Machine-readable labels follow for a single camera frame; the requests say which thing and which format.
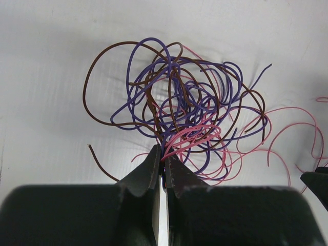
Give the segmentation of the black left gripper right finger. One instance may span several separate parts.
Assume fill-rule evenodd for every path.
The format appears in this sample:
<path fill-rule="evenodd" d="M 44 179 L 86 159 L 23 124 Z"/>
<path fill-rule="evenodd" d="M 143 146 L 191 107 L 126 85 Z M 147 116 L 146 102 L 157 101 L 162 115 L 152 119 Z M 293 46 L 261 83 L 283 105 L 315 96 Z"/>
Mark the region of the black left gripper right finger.
<path fill-rule="evenodd" d="M 205 183 L 177 157 L 165 161 L 169 245 L 323 245 L 303 196 L 284 186 Z"/>

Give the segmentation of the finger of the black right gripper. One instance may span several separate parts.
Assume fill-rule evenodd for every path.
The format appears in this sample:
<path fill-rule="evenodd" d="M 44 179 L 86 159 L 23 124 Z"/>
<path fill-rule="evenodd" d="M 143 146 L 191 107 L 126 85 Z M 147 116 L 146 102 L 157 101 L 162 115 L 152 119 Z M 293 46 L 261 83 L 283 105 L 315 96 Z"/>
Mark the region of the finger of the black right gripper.
<path fill-rule="evenodd" d="M 320 200 L 322 205 L 327 205 L 327 167 L 317 167 L 314 172 L 304 172 L 300 179 Z"/>

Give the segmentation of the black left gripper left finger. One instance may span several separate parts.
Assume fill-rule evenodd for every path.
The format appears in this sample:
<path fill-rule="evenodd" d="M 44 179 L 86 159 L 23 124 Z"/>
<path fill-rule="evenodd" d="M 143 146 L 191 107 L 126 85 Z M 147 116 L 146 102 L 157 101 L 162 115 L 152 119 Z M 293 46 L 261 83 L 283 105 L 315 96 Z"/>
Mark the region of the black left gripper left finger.
<path fill-rule="evenodd" d="M 1 205 L 1 245 L 157 245 L 161 148 L 116 184 L 15 188 Z"/>

